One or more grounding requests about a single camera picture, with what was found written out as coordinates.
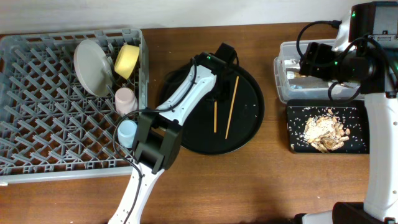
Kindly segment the wooden chopstick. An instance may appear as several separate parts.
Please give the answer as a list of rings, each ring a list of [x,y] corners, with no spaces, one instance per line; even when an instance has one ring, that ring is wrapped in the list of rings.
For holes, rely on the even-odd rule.
[[[217,115],[218,112],[218,102],[215,100],[214,101],[214,115],[213,115],[213,132],[217,133]]]
[[[226,127],[225,139],[228,139],[228,135],[229,135],[229,129],[230,129],[230,124],[231,124],[231,118],[233,115],[233,108],[234,108],[234,102],[236,99],[238,83],[239,83],[239,76],[236,77],[235,84],[234,84],[233,97],[232,97],[230,109],[229,109],[229,116],[228,116],[228,122],[227,122],[227,127]]]

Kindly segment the food scraps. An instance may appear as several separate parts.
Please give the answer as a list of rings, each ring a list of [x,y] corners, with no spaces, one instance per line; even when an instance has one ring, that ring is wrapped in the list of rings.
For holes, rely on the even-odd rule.
[[[344,146],[351,130],[346,128],[340,117],[331,108],[324,114],[307,119],[302,137],[304,141],[322,153],[329,153]]]

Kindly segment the pink cup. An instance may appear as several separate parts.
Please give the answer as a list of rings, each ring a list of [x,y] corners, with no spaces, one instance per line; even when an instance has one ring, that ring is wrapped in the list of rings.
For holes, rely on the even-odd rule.
[[[130,88],[120,88],[115,93],[115,108],[119,115],[124,116],[138,110],[139,104]]]

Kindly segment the yellow bowl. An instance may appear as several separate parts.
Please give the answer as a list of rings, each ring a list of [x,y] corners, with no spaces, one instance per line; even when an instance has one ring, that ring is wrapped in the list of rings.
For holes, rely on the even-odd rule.
[[[125,79],[129,79],[139,59],[140,49],[134,45],[124,44],[116,58],[114,71]]]

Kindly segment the light blue cup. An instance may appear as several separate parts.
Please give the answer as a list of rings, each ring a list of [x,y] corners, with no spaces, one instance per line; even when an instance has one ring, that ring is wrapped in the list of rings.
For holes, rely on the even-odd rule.
[[[117,130],[118,141],[125,148],[132,148],[136,135],[137,124],[132,120],[124,120],[120,123]]]

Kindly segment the grey plate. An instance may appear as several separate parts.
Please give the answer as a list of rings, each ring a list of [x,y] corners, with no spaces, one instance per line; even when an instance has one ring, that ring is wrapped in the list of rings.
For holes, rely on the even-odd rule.
[[[112,87],[111,65],[104,50],[93,40],[83,40],[78,44],[73,56],[77,78],[82,87],[91,95],[109,95],[107,86]]]

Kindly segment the white napkin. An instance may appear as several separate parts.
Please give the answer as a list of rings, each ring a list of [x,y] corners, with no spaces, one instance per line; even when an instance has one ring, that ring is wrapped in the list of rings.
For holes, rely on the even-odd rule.
[[[300,70],[300,60],[299,59],[284,60],[284,67],[286,69]]]

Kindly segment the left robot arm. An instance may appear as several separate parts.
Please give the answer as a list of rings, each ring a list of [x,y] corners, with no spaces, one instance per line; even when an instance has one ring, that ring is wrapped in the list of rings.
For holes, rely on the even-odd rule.
[[[228,44],[221,44],[215,53],[203,52],[191,59],[184,81],[160,106],[121,118],[112,145],[116,154],[127,150],[122,159],[132,173],[110,223],[140,223],[155,183],[178,156],[184,122],[207,94],[222,92],[223,80],[238,63],[237,52]]]

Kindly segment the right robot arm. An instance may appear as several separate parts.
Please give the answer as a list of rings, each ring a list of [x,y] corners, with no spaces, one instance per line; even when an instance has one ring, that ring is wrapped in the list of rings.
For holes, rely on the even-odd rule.
[[[295,223],[397,223],[397,2],[354,5],[335,45],[309,43],[299,51],[300,74],[359,83],[369,124],[369,183],[363,202],[337,202],[332,210],[297,214]]]

